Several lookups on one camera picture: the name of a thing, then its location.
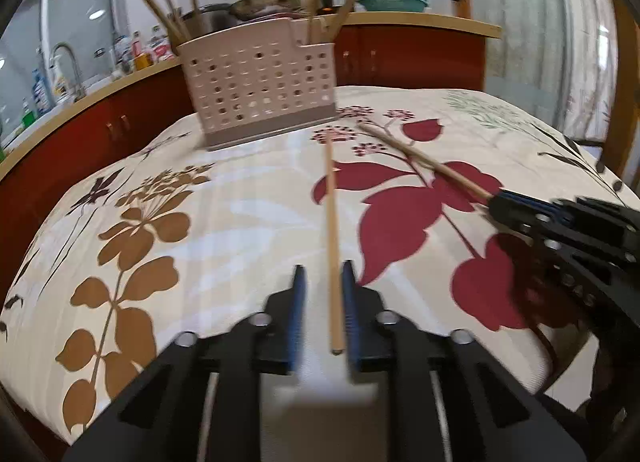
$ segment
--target screw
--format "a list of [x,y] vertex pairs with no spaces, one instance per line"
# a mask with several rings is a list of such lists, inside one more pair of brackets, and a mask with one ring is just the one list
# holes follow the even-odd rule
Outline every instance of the screw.
[[458,345],[468,345],[469,343],[474,342],[473,335],[464,328],[458,328],[451,333],[451,339],[453,343],[457,343]]
[[549,249],[555,249],[558,251],[561,248],[560,242],[556,242],[555,240],[545,240],[545,246]]
[[193,332],[183,332],[174,340],[174,343],[177,344],[178,347],[191,347],[196,344],[197,340],[198,336]]
[[575,283],[574,277],[572,277],[567,273],[562,275],[562,277],[560,278],[560,281],[562,282],[562,285],[564,285],[565,287],[572,287]]
[[395,325],[400,321],[400,316],[394,311],[382,311],[378,313],[376,320],[380,325]]
[[254,327],[266,327],[271,323],[271,316],[266,312],[257,312],[249,318],[249,323]]

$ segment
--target kitchen counter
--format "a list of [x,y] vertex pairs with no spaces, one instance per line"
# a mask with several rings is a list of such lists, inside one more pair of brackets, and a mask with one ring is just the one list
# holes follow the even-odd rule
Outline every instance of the kitchen counter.
[[[327,26],[335,16],[336,15],[327,15],[318,17],[316,19],[318,22],[316,23]],[[306,20],[299,20],[298,23],[306,24]],[[501,33],[500,27],[478,22],[477,20],[447,17],[430,13],[357,12],[349,15],[345,25],[418,26],[453,30],[488,38],[500,38]],[[180,65],[180,59],[175,58],[134,72],[89,94],[78,102],[73,103],[73,105],[63,108],[60,112],[54,113],[53,115],[45,115],[41,119],[38,119],[31,127],[16,137],[5,150],[7,157],[0,163],[0,181],[43,139],[92,105],[134,83],[145,80],[169,68],[178,67],[178,65]]]

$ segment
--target dish rack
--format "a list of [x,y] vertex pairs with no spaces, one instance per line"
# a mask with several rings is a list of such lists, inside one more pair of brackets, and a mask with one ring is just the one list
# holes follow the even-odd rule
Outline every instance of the dish rack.
[[246,24],[180,46],[182,70],[210,149],[337,118],[334,45],[302,45],[306,24]]

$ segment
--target cabinet handle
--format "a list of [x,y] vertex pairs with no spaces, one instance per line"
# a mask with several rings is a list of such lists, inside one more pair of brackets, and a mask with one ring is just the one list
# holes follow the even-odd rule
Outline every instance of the cabinet handle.
[[111,123],[107,123],[107,130],[109,131],[109,136],[111,137],[111,141],[117,141],[118,137],[116,135],[116,129],[113,128]]
[[349,51],[344,51],[342,53],[342,57],[344,58],[344,75],[349,75]]
[[131,129],[131,123],[129,123],[129,118],[126,115],[122,115],[120,116],[120,121],[122,121],[122,124],[124,125],[124,129],[129,132]]

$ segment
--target floral tablecloth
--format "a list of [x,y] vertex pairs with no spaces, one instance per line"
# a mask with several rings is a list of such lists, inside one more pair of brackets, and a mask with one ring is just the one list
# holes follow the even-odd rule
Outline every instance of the floral tablecloth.
[[332,125],[216,152],[187,116],[71,188],[0,315],[0,381],[12,397],[72,442],[179,331],[228,330],[303,264],[302,363],[292,378],[263,378],[264,458],[384,460],[384,392],[376,378],[351,381],[328,344],[328,135],[340,254],[360,282],[425,330],[472,330],[527,388],[540,388],[581,334],[572,310],[532,283],[529,246],[356,122],[490,192],[640,201],[572,141],[487,94],[340,87],[337,100],[342,118]]

